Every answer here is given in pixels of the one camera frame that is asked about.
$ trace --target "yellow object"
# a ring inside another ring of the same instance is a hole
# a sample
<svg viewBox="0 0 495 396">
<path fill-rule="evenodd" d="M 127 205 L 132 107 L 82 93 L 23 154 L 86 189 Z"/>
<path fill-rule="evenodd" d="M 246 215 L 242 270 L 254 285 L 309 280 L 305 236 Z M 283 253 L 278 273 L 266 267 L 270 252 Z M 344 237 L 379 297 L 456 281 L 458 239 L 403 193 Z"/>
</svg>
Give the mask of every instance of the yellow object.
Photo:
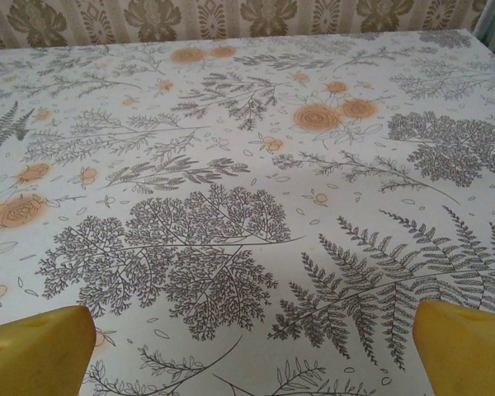
<svg viewBox="0 0 495 396">
<path fill-rule="evenodd" d="M 77 396 L 96 330 L 72 306 L 0 326 L 0 396 Z"/>
<path fill-rule="evenodd" d="M 424 301 L 412 335 L 435 396 L 495 396 L 495 313 Z"/>
</svg>

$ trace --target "patterned tablecloth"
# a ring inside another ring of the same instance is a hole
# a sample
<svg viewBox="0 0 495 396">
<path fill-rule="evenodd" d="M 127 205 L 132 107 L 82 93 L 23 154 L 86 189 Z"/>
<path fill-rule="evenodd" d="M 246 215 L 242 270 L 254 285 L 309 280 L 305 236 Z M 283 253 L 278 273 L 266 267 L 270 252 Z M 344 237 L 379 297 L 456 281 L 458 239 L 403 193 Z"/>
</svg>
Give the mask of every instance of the patterned tablecloth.
<svg viewBox="0 0 495 396">
<path fill-rule="evenodd" d="M 81 395 L 432 395 L 495 312 L 495 57 L 467 31 L 0 51 L 0 323 L 95 317 Z"/>
</svg>

